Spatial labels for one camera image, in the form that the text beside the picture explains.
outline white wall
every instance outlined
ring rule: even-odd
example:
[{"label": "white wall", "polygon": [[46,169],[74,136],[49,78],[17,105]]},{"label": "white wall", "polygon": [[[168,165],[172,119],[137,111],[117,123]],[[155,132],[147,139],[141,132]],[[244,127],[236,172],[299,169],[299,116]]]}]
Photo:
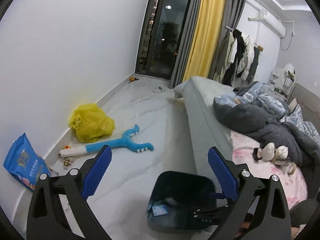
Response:
[{"label": "white wall", "polygon": [[[14,0],[0,22],[0,163],[26,132],[44,156],[73,109],[134,72],[148,0]],[[23,187],[0,166],[8,218]]]},{"label": "white wall", "polygon": [[255,0],[247,0],[237,29],[250,35],[257,44],[263,47],[264,50],[260,53],[254,81],[269,83],[271,73],[276,67],[280,37],[264,23],[248,21],[248,18],[258,17],[260,9],[265,8]]},{"label": "white wall", "polygon": [[[282,40],[285,49],[290,42],[292,24],[285,24],[287,36]],[[314,16],[295,21],[295,36],[287,51],[280,49],[277,67],[292,63],[297,83],[320,97],[320,25]]]}]

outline hanging clothes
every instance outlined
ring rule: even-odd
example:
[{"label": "hanging clothes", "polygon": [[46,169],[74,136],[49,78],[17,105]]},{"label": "hanging clothes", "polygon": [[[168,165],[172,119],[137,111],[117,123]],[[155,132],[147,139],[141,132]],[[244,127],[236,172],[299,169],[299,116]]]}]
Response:
[{"label": "hanging clothes", "polygon": [[244,40],[243,40],[243,37],[241,36],[241,34],[242,34],[242,32],[239,30],[233,31],[233,37],[236,39],[236,42],[237,42],[237,51],[236,51],[233,63],[230,65],[230,68],[228,68],[226,70],[226,74],[224,75],[224,77],[222,79],[222,84],[224,84],[224,85],[231,86],[236,68],[244,56],[245,44],[244,44]]},{"label": "hanging clothes", "polygon": [[237,47],[238,47],[238,42],[237,39],[235,39],[235,42],[233,43],[233,46],[230,51],[230,56],[229,56],[229,62],[233,63],[235,61],[236,53],[237,53]]},{"label": "hanging clothes", "polygon": [[260,55],[260,50],[256,47],[254,47],[254,59],[253,62],[251,64],[250,70],[249,70],[249,74],[247,77],[247,81],[249,81],[249,83],[252,82],[252,79],[257,71],[257,67],[259,64],[259,55]]},{"label": "hanging clothes", "polygon": [[244,56],[239,62],[236,76],[237,78],[241,77],[242,80],[246,80],[254,59],[254,43],[250,36],[242,33],[242,37],[244,38],[245,50]]},{"label": "hanging clothes", "polygon": [[227,69],[230,67],[230,64],[233,63],[233,59],[231,60],[231,52],[233,45],[235,43],[235,38],[233,37],[233,33],[230,32],[225,41],[223,42],[223,48],[221,57],[217,63],[216,73],[213,76],[213,80],[222,82],[222,79],[227,71]]}]

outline white jacket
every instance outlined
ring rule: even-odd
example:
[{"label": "white jacket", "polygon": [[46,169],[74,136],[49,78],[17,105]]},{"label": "white jacket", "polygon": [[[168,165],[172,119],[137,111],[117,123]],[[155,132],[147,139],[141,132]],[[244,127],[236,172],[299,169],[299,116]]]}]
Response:
[{"label": "white jacket", "polygon": [[241,36],[244,40],[245,49],[244,56],[240,60],[238,65],[237,74],[244,70],[241,75],[241,79],[246,80],[250,71],[251,64],[254,60],[254,42],[250,36],[247,36],[244,33],[242,33]]}]

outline yellow curtain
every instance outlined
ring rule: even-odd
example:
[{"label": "yellow curtain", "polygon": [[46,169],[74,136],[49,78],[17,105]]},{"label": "yellow curtain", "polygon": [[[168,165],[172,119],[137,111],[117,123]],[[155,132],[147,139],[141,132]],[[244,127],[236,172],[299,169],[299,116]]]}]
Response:
[{"label": "yellow curtain", "polygon": [[222,21],[224,0],[201,0],[183,81],[208,77]]}]

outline trash bag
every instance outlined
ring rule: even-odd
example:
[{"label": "trash bag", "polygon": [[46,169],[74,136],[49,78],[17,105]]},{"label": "trash bag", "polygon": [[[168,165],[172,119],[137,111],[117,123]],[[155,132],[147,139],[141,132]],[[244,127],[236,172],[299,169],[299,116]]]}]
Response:
[{"label": "trash bag", "polygon": [[81,105],[70,119],[69,125],[75,129],[79,141],[89,143],[98,141],[103,135],[112,134],[115,121],[106,116],[97,104]]}]

